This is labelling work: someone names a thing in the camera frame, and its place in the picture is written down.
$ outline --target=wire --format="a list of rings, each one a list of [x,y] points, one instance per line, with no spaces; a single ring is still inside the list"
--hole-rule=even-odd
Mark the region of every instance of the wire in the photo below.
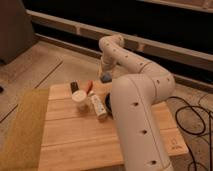
[[[194,162],[189,163],[188,165],[188,171],[190,171],[191,166],[194,164]],[[200,165],[204,170],[208,171],[207,167],[204,166],[202,163],[196,162],[196,165]]]
[[[189,149],[189,154],[191,155],[191,157],[192,157],[192,164],[194,165],[194,169],[195,169],[195,171],[197,171],[197,165],[196,165],[196,160],[195,160],[195,157],[194,157],[194,154],[193,154],[193,152],[192,152],[192,150],[191,150],[191,148],[187,145],[187,147],[188,147],[188,149]]]
[[[204,96],[202,96],[199,100],[198,100],[198,105],[190,105],[185,99],[178,97],[178,96],[172,96],[169,99],[177,99],[182,101],[185,106],[179,108],[176,110],[175,112],[175,120],[178,124],[178,126],[186,133],[190,134],[190,135],[194,135],[197,136],[198,138],[202,138],[207,144],[209,144],[209,160],[210,160],[210,171],[212,171],[212,131],[211,131],[211,119],[213,119],[213,112],[205,107],[203,107],[201,105],[201,101],[207,96],[208,94],[205,94]],[[202,123],[202,129],[198,132],[193,132],[190,130],[187,130],[186,128],[184,128],[184,126],[181,124],[180,120],[179,120],[179,114],[181,111],[186,110],[186,109],[190,109],[191,111],[193,111],[193,113],[199,118],[199,120]],[[200,109],[202,111],[204,111],[205,114],[208,115],[208,119],[209,119],[209,130],[208,133],[206,132],[206,123],[205,120],[202,118],[201,114],[196,110],[196,109]],[[209,135],[209,142],[203,138],[203,136]],[[208,169],[200,162],[197,162],[195,159],[195,156],[191,150],[191,148],[187,145],[188,149],[189,149],[189,153],[192,157],[192,162],[189,163],[188,165],[188,170],[190,170],[191,166],[194,165],[194,170],[197,171],[197,165],[200,165],[202,168],[204,168],[205,170],[208,171]]]

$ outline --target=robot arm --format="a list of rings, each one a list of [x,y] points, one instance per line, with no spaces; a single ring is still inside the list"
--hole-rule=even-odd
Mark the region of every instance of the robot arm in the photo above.
[[[160,65],[123,49],[122,36],[99,41],[101,71],[118,62],[130,73],[112,82],[112,113],[127,171],[173,170],[153,118],[151,105],[167,99],[174,90],[172,74]]]

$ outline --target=concrete floor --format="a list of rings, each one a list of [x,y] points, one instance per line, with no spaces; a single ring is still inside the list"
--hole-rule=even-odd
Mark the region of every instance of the concrete floor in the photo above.
[[[98,59],[91,58],[89,56],[63,49],[45,42],[39,42],[33,48],[28,50],[24,54],[24,57],[21,55],[15,61],[19,61],[17,62],[17,65],[19,63],[24,64],[23,66],[25,69],[21,69],[20,72],[20,68],[22,67],[15,67],[17,70],[11,71],[11,68],[9,67],[4,68],[3,71],[11,71],[18,74],[5,77],[5,74],[2,74],[5,72],[1,71],[0,67],[0,85],[3,85],[6,90],[6,93],[0,95],[0,118],[5,116],[8,112],[11,111],[11,109],[15,107],[16,104],[18,104],[18,101],[20,100],[24,91],[27,89],[32,89],[35,87],[48,88],[52,84],[67,83],[74,80],[98,79]],[[115,71],[115,77],[125,73],[127,73],[125,69],[117,67]],[[173,95],[182,97],[191,104],[196,105],[198,100],[205,94],[205,92],[177,84]],[[167,103],[173,114],[178,108],[183,106],[182,103],[173,99],[168,100]],[[201,103],[203,106],[213,110],[213,95],[207,95]],[[16,110],[11,112],[11,114],[2,123],[0,123],[0,147],[4,142],[8,128],[10,127],[10,123],[14,118],[15,113]],[[202,111],[201,114],[207,121],[208,117],[205,116]],[[184,111],[180,119],[185,128],[193,131],[200,130],[202,126],[198,118],[195,117],[189,110]],[[183,136],[187,144],[192,148],[196,160],[208,168],[209,154],[207,143],[201,138],[187,135],[184,132]],[[174,168],[177,171],[187,170],[187,166],[191,161],[192,159],[188,154],[172,157]],[[105,168],[102,170],[112,171],[123,169],[119,166],[117,168]]]

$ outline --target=wood plank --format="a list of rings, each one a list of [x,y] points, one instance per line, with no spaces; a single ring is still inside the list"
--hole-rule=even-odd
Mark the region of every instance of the wood plank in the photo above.
[[[89,170],[122,163],[118,140],[116,137],[111,137],[43,147],[39,171]]]
[[[170,156],[187,153],[177,128],[161,132]],[[43,147],[39,170],[89,170],[123,164],[117,137]]]
[[[100,123],[96,116],[47,121],[44,130],[42,146],[116,136],[113,120]]]
[[[188,148],[178,128],[163,130],[161,135],[170,156],[188,153]]]
[[[79,82],[80,89],[86,83]],[[94,82],[93,90],[104,101],[111,84]],[[70,96],[69,84],[50,89],[39,170],[88,170],[123,163],[114,122],[96,119],[91,107],[79,113]],[[165,102],[152,107],[166,150],[170,156],[188,152],[182,135]]]

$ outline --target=black object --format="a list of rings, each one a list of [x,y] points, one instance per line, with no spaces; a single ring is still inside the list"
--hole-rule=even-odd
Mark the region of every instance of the black object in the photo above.
[[[105,98],[105,105],[106,105],[106,108],[107,108],[107,114],[113,118],[109,93],[107,94],[107,96]]]
[[[79,88],[78,88],[78,83],[77,83],[77,82],[71,82],[70,87],[71,87],[72,93],[74,93],[74,92],[76,92],[77,90],[79,90]]]
[[[211,119],[213,119],[213,116],[212,116],[213,111],[211,111],[210,109],[205,108],[205,107],[203,107],[201,105],[201,100],[204,97],[206,97],[206,95],[204,95],[203,97],[201,97],[198,100],[198,105],[191,105],[185,99],[183,99],[181,97],[178,97],[178,96],[172,96],[169,99],[177,99],[177,100],[183,102],[183,104],[185,104],[185,106],[177,109],[177,111],[175,112],[175,120],[176,120],[178,126],[184,132],[186,132],[187,134],[190,134],[192,136],[196,136],[197,138],[202,138],[209,145],[209,162],[210,162],[210,166],[209,167],[210,167],[210,170],[212,170],[212,167],[213,167],[212,166],[212,162],[211,162],[212,161],[212,129],[211,129],[210,125],[211,125]],[[199,131],[195,132],[195,131],[188,130],[187,128],[184,127],[183,123],[181,123],[181,121],[179,119],[179,115],[181,114],[181,111],[188,110],[188,109],[190,109],[196,115],[196,117],[199,118],[200,123],[202,125],[202,129],[200,129]],[[206,126],[205,120],[203,118],[204,114],[209,116],[209,130],[207,130],[207,126]],[[209,136],[209,141],[204,138],[207,135]],[[208,170],[205,165],[203,165],[202,163],[198,162],[198,160],[196,160],[195,155],[193,154],[193,152],[192,152],[192,150],[190,149],[189,146],[188,146],[188,149],[189,149],[189,154],[192,157],[192,162],[189,163],[188,170],[190,170],[192,165],[194,165],[194,170],[195,171],[197,171],[197,165],[202,167],[204,170]]]
[[[0,94],[3,93],[4,88],[2,86],[0,86]]]
[[[23,2],[33,11],[213,54],[211,13],[136,0]]]

